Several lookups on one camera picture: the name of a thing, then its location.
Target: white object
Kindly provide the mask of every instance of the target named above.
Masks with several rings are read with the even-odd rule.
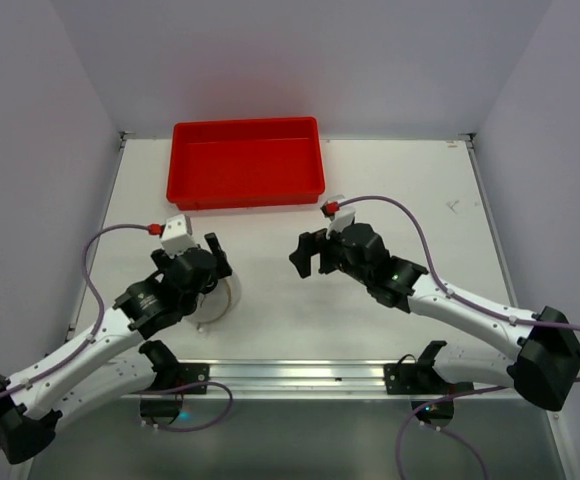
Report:
[[[448,383],[472,382],[484,385],[512,387],[513,379],[506,368],[514,360],[494,348],[447,345],[439,350],[433,369]]]
[[[341,203],[346,199],[343,195],[337,195],[326,200],[326,203],[337,202]],[[348,225],[352,225],[354,222],[354,215],[356,213],[355,208],[352,205],[346,205],[345,207],[339,207],[339,210],[335,212],[328,225],[328,232],[326,234],[327,238],[330,238],[332,232],[341,233],[341,231]]]
[[[186,215],[176,215],[169,218],[161,234],[161,246],[170,256],[181,255],[189,248],[197,247],[192,237],[192,224]]]
[[[200,325],[223,319],[241,300],[241,282],[237,273],[219,280],[216,288],[208,295],[202,295],[197,310],[185,317],[190,323]]]

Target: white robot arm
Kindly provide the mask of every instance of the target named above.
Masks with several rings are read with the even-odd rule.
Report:
[[[10,463],[42,451],[57,428],[85,411],[154,386],[159,375],[170,378],[159,389],[178,386],[176,358],[161,342],[146,340],[184,317],[217,319],[238,302],[239,281],[216,235],[205,236],[209,250],[203,249],[184,215],[158,233],[153,274],[130,285],[91,329],[38,363],[0,375],[0,446]],[[140,344],[139,353],[119,357]]]
[[[299,246],[290,255],[299,275],[310,276],[311,257],[319,255],[319,273],[341,271],[386,307],[434,318],[484,342],[480,348],[432,342],[414,365],[394,365],[387,376],[407,383],[412,393],[441,393],[426,389],[474,382],[513,387],[546,410],[562,408],[580,370],[580,343],[569,330],[516,323],[568,323],[561,312],[546,307],[536,314],[500,305],[435,277],[426,267],[391,256],[370,225],[355,223],[355,209],[343,200],[334,197],[322,207],[330,219],[327,228],[299,236]]]

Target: white wall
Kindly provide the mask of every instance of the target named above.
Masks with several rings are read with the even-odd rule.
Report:
[[[550,0],[53,0],[116,124],[314,115],[322,133],[476,131]]]
[[[60,344],[117,148],[52,5],[0,0],[0,372]]]
[[[580,324],[580,0],[555,0],[477,135],[522,304]],[[580,456],[580,385],[566,410]]]

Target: black mounting bracket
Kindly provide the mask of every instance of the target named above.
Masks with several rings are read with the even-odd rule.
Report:
[[[545,307],[533,315],[538,322],[567,324],[559,310]],[[580,370],[580,343],[572,330],[536,326],[527,339],[508,374],[514,389],[530,403],[544,410],[558,412],[577,380]]]
[[[434,358],[447,342],[430,342],[415,363],[403,359],[383,366],[383,381],[388,395],[446,395],[474,390],[471,382],[448,383],[432,368]]]
[[[184,385],[196,382],[207,382],[210,380],[210,365],[207,363],[181,363],[179,365],[181,379]],[[205,395],[208,390],[207,386],[195,387],[184,392],[185,395]]]
[[[0,375],[0,393],[10,384]],[[15,405],[10,395],[0,398],[0,447],[8,462],[23,463],[43,451],[55,437],[60,411],[50,410],[43,418],[33,420],[25,415],[24,405]]]

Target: white table surface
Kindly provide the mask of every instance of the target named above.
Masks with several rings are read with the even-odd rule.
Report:
[[[162,223],[178,210],[165,198],[170,140],[129,140],[105,225]],[[437,269],[449,281],[507,302],[503,274],[468,151],[463,142],[323,140],[327,191],[392,196],[405,203],[427,234]],[[231,314],[206,326],[180,324],[159,333],[180,358],[254,360],[395,359],[418,355],[431,340],[475,345],[478,340],[442,323],[378,305],[365,288],[335,272],[301,280],[288,261],[297,237],[327,225],[318,205],[189,212],[197,241],[216,232],[243,284]],[[396,208],[357,204],[397,256],[424,263],[419,239]],[[114,232],[101,240],[92,277],[107,305],[153,270],[154,237]],[[90,294],[77,332],[96,315]]]

